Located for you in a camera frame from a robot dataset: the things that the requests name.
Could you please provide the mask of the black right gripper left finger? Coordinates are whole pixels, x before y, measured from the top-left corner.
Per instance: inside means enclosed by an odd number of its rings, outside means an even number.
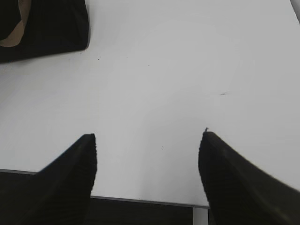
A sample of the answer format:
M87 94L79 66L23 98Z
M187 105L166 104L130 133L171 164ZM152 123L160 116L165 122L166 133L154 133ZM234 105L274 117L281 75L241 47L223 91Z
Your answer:
M16 191L15 225L82 225L97 173L94 134L85 134Z

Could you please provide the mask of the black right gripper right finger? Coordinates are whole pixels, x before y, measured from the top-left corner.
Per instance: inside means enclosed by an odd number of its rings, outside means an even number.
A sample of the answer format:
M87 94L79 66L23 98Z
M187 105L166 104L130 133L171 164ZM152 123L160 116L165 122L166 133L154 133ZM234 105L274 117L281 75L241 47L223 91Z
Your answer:
M298 225L300 192L256 167L205 130L199 174L218 225Z

